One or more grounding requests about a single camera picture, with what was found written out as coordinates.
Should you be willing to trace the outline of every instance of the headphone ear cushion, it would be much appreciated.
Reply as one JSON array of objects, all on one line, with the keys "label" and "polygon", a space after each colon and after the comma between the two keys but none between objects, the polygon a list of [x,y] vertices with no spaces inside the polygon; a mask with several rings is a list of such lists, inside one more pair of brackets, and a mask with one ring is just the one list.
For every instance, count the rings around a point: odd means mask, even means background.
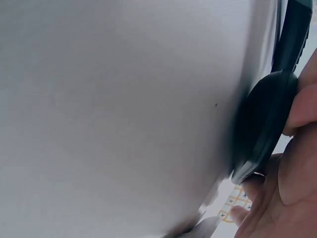
[{"label": "headphone ear cushion", "polygon": [[242,103],[232,145],[235,184],[267,163],[285,127],[297,85],[292,72],[274,72],[260,80]]}]

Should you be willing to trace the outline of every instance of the gray surface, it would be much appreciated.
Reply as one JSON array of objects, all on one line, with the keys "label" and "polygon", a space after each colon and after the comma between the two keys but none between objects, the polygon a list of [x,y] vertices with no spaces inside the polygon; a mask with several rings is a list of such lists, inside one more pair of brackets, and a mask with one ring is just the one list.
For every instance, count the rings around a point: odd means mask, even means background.
[{"label": "gray surface", "polygon": [[0,236],[153,237],[191,218],[227,170],[241,92],[269,71],[274,9],[0,1]]}]

